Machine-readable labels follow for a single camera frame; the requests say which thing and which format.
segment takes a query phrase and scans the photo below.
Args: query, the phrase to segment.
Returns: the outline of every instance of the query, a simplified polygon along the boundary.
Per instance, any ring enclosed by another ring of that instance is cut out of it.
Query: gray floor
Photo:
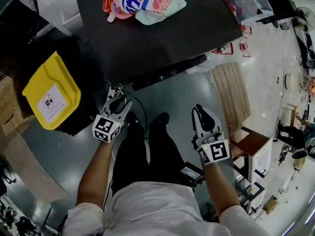
[[[194,136],[191,120],[192,108],[199,103],[211,109],[220,117],[223,130],[225,133],[227,132],[223,112],[209,72],[182,73],[139,91],[132,91],[131,85],[124,86],[123,89],[129,91],[143,103],[148,116],[148,124],[159,113],[168,112],[170,114],[171,119],[167,128],[169,135],[177,144],[184,161],[200,168],[199,156],[191,143]],[[105,93],[99,98],[105,99]],[[144,125],[144,114],[136,100],[133,101],[132,110]],[[114,155],[125,136],[126,129],[116,139]],[[23,133],[23,137],[46,171],[70,194],[68,198],[52,204],[53,210],[48,224],[56,228],[67,210],[75,204],[79,181],[99,141],[92,136],[91,126],[75,137],[71,137],[65,133],[45,130],[36,120]],[[220,166],[229,180],[233,182],[232,161],[223,161]],[[13,186],[8,187],[8,196],[26,216],[41,225],[50,205],[36,200],[21,181],[18,181],[15,187]],[[204,205],[210,201],[205,183],[196,188],[195,196],[203,210]]]

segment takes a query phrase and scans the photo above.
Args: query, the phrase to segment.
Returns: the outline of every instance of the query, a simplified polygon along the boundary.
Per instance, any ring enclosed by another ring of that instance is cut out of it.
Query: white floor
[[[301,71],[305,75],[300,65],[300,49],[292,27],[289,30],[281,30],[276,29],[272,24],[252,25],[252,35],[248,38],[248,46],[251,58],[246,58],[242,62],[242,73],[252,114],[243,125],[272,138],[278,118],[284,125],[290,123],[291,112],[284,109],[287,104],[298,106],[298,112],[301,115],[307,106],[306,92],[299,94],[297,88],[289,91],[284,88],[283,83],[284,75],[287,73],[296,76],[297,72]],[[278,167],[283,145],[284,143],[280,141],[273,143],[270,167]],[[315,182],[312,183],[314,180],[310,182],[307,172],[313,170],[315,165],[312,164],[313,162],[307,162],[307,170],[302,169],[301,174],[293,175],[294,179],[287,193],[282,194],[279,199],[277,208],[270,215],[258,220],[270,236],[282,236],[294,218],[298,216],[305,202],[308,202],[309,193],[303,189],[306,188],[303,184],[307,184],[308,180],[311,189],[315,186]],[[268,193],[270,184],[271,182],[266,183],[265,186],[266,197],[269,195],[271,197]]]

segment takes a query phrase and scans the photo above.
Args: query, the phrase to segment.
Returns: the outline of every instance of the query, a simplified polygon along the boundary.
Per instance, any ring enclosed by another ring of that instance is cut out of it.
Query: black pants
[[[144,130],[138,123],[128,127],[127,138],[120,145],[113,171],[113,195],[134,182],[168,182],[190,186],[180,173],[185,163],[165,126],[156,125],[149,134],[150,165],[144,144]]]
[[[280,134],[280,132],[287,133],[290,137],[285,137]],[[277,138],[280,141],[283,141],[286,144],[289,144],[295,148],[304,148],[304,133],[302,130],[297,129],[296,127],[287,126],[279,127],[279,135]]]

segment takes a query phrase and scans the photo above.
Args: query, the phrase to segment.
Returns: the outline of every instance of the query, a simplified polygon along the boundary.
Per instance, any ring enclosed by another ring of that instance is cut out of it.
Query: white t-shirt
[[[135,182],[118,191],[112,221],[96,205],[69,210],[64,236],[268,236],[240,206],[223,212],[220,224],[205,222],[191,188],[160,182]]]

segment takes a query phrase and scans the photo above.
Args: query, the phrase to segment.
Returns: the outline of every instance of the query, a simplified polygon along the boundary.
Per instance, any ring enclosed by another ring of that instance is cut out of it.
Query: yellow tray
[[[69,117],[80,104],[81,91],[54,52],[33,74],[24,95],[39,123],[53,130]]]

